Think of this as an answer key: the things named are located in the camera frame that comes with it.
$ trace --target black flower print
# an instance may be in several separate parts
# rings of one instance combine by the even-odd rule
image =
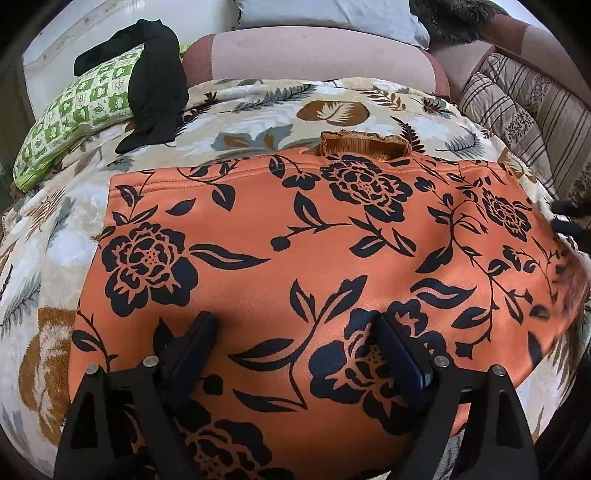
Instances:
[[[341,202],[363,205],[365,211],[381,222],[403,222],[401,202],[413,194],[412,188],[398,177],[383,173],[363,157],[343,155],[340,162],[322,167],[322,176],[331,182],[333,196]]]
[[[197,270],[184,251],[181,232],[161,229],[158,223],[142,223],[119,235],[102,251],[102,262],[112,272],[105,286],[113,311],[127,317],[146,306],[151,298],[163,305],[184,307],[197,286]]]
[[[343,339],[333,340],[312,354],[310,392],[338,403],[361,403],[364,413],[378,420],[386,432],[404,435],[413,428],[415,417],[410,409],[394,401],[400,392],[370,334],[371,320],[377,313],[353,309]]]
[[[431,299],[423,296],[423,298],[427,298],[431,302],[437,302],[438,300],[436,297]],[[457,289],[457,292],[454,292],[448,299],[445,299],[442,302],[451,301],[453,304],[453,301],[458,298],[463,298],[460,289]],[[446,353],[447,344],[443,335],[436,330],[425,332],[429,319],[427,314],[421,311],[421,303],[417,299],[411,299],[406,303],[393,301],[388,307],[388,313],[407,330],[407,333],[410,336],[416,337],[432,356],[443,355]]]
[[[514,237],[527,242],[527,232],[531,229],[531,224],[522,210],[530,211],[531,208],[521,202],[510,203],[502,197],[497,197],[490,190],[482,191],[482,203],[488,218],[497,225],[504,226]]]
[[[211,414],[191,400],[178,411],[182,436],[199,470],[207,478],[223,480],[293,480],[285,468],[270,468],[273,459],[262,432],[248,422],[213,421]]]

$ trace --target brown striped fabric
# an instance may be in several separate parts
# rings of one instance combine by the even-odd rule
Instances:
[[[554,197],[591,192],[591,111],[543,74],[493,53],[468,81],[460,110],[500,137]]]

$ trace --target white pillow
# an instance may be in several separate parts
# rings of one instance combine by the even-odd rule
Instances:
[[[425,50],[429,47],[427,29],[411,14],[408,0],[234,1],[241,10],[236,29],[280,25],[336,27],[391,38]]]

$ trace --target orange floral fabric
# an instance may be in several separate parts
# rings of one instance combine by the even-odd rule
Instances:
[[[213,312],[217,343],[176,417],[210,479],[391,468],[416,418],[372,337],[378,312],[433,354],[504,365],[519,384],[589,291],[502,164],[305,151],[111,181],[70,397],[87,364],[134,367]]]

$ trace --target black plastic bracket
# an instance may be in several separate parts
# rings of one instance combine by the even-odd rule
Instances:
[[[124,404],[135,405],[161,480],[203,479],[171,413],[189,400],[216,334],[216,318],[202,312],[161,358],[146,357],[129,370],[87,372],[68,412],[54,479],[115,479],[142,465],[146,458],[133,453],[121,421]]]
[[[412,451],[388,480],[433,479],[461,403],[470,403],[470,414],[451,478],[538,480],[530,429],[502,366],[480,372],[458,368],[448,355],[431,358],[425,346],[392,316],[376,317],[374,328],[407,404],[418,399],[420,405],[428,406]]]

